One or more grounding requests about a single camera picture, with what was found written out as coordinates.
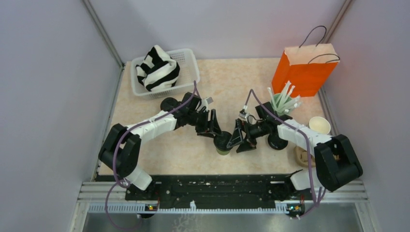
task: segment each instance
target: table top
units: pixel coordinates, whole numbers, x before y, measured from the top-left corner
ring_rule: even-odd
[[[198,60],[201,81],[198,90],[201,97],[212,97],[210,109],[216,109],[219,125],[230,133],[234,130],[249,90],[254,89],[262,102],[270,100],[267,87],[279,63],[279,58],[205,59]],[[121,86],[111,126],[117,123],[130,125],[156,115],[164,98],[144,100],[132,93],[131,63],[123,73]],[[182,100],[184,94],[173,95]],[[303,104],[291,112],[296,121],[307,124],[314,116],[323,116],[319,97],[305,97]],[[257,102],[251,97],[248,112],[257,117]],[[219,155],[213,140],[197,136],[195,128],[184,126],[148,141],[141,147],[138,165],[149,174],[284,174],[302,169],[295,161],[294,145],[276,151],[267,145],[267,136],[257,139],[257,149],[237,154],[234,147],[230,154]],[[100,175],[112,175],[104,164]]]

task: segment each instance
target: bag handle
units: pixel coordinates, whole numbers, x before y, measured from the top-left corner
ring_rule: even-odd
[[[340,60],[340,56],[338,56],[338,55],[336,55],[336,54],[333,54],[333,53],[326,53],[326,54],[321,54],[321,55],[315,56],[313,59],[311,59],[311,60],[308,62],[308,64],[310,64],[314,59],[316,59],[316,58],[318,58],[318,57],[327,56],[327,55],[337,56],[337,59],[333,59],[333,60],[330,60],[330,61],[326,61],[325,64],[327,64],[327,63],[329,63],[329,62],[332,62],[332,61],[339,61],[339,60]]]
[[[324,37],[326,36],[326,32],[327,32],[327,28],[326,28],[325,26],[322,26],[322,25],[313,28],[313,29],[309,32],[309,34],[306,36],[305,40],[303,40],[303,43],[299,46],[299,48],[306,42],[306,40],[309,38],[309,35],[310,35],[316,28],[324,28],[323,37],[322,37],[322,39],[319,41],[319,43],[316,44],[316,46],[318,46],[318,45],[321,43],[321,41],[322,41],[322,40],[324,39]]]

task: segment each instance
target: laundry basket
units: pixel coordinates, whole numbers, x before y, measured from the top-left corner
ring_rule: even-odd
[[[174,51],[166,52],[170,57],[176,60],[179,64],[179,77],[174,87],[155,90],[149,92],[145,87],[138,82],[136,65],[141,65],[145,57],[135,58],[131,62],[131,86],[133,93],[146,100],[162,98],[179,93],[186,93],[193,91],[193,81],[199,83],[199,69],[191,49],[184,48]]]

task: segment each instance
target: paper bag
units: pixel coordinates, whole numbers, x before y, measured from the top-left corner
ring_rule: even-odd
[[[290,81],[295,85],[292,98],[314,96],[339,62],[331,43],[286,47],[273,76],[272,89],[280,93]]]

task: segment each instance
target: black and white striped cloth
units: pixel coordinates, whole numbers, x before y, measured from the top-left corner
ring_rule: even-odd
[[[180,67],[162,48],[155,45],[137,69],[138,82],[148,91],[174,87]]]

